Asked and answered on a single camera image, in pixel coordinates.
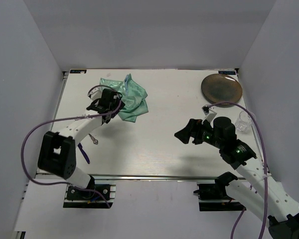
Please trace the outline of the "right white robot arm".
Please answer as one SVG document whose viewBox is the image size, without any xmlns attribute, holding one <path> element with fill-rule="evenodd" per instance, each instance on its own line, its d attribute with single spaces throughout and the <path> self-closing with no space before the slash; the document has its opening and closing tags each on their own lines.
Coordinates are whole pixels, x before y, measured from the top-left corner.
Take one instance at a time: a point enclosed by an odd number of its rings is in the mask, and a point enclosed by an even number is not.
<svg viewBox="0 0 299 239">
<path fill-rule="evenodd" d="M 236 136 L 235 126 L 227 117 L 217 117 L 213 123 L 207 119 L 190 119 L 185 128 L 174 135 L 182 143 L 207 143 L 219 150 L 221 158 L 243 176 L 253 187 L 247 188 L 231 172 L 215 179 L 216 195 L 233 198 L 259 219 L 274 239 L 299 239 L 299 203 L 295 201 L 269 173 L 264 162 Z"/>
</svg>

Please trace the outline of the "green satin cloth napkin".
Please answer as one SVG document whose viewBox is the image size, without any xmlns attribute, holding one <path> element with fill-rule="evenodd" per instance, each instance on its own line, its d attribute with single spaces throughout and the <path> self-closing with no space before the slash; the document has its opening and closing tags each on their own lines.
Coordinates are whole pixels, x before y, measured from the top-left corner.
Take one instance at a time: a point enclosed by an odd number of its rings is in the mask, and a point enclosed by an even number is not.
<svg viewBox="0 0 299 239">
<path fill-rule="evenodd" d="M 123 81 L 100 79 L 100 85 L 106 85 L 122 96 L 125 106 L 118 113 L 123 121 L 136 122 L 137 117 L 149 112 L 146 103 L 148 96 L 146 90 L 132 79 L 132 75 L 126 75 Z"/>
</svg>

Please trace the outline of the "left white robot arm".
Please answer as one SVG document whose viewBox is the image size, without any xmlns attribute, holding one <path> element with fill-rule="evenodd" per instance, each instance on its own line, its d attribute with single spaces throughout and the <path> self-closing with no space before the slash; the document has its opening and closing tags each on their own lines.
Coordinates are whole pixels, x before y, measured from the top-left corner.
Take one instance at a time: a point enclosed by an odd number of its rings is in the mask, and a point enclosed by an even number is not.
<svg viewBox="0 0 299 239">
<path fill-rule="evenodd" d="M 93 130 L 109 123 L 125 106 L 122 94 L 105 87 L 91 90 L 91 104 L 79 119 L 57 132 L 48 131 L 43 136 L 38 168 L 54 174 L 66 183 L 78 188 L 78 193 L 85 199 L 95 193 L 94 178 L 77 166 L 76 149 L 84 152 L 81 141 Z"/>
</svg>

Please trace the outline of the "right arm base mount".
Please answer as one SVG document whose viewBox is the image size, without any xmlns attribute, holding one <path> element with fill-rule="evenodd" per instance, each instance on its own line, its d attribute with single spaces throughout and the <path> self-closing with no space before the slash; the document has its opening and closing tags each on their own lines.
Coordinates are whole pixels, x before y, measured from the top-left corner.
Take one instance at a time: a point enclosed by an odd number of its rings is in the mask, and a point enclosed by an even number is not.
<svg viewBox="0 0 299 239">
<path fill-rule="evenodd" d="M 193 194 L 198 197 L 200 212 L 232 212 L 244 208 L 238 201 L 221 194 L 216 184 L 198 184 Z"/>
</svg>

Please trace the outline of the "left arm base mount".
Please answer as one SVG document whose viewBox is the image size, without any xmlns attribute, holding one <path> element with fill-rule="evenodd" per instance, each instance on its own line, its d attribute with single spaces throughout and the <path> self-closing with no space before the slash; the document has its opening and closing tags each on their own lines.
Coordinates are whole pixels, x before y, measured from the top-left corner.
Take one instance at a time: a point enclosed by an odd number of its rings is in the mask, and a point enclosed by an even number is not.
<svg viewBox="0 0 299 239">
<path fill-rule="evenodd" d="M 114 202 L 116 185 L 97 182 L 94 190 L 98 191 L 107 202 L 98 193 L 83 192 L 75 189 L 73 186 L 68 186 L 64 197 L 63 208 L 109 209 Z"/>
</svg>

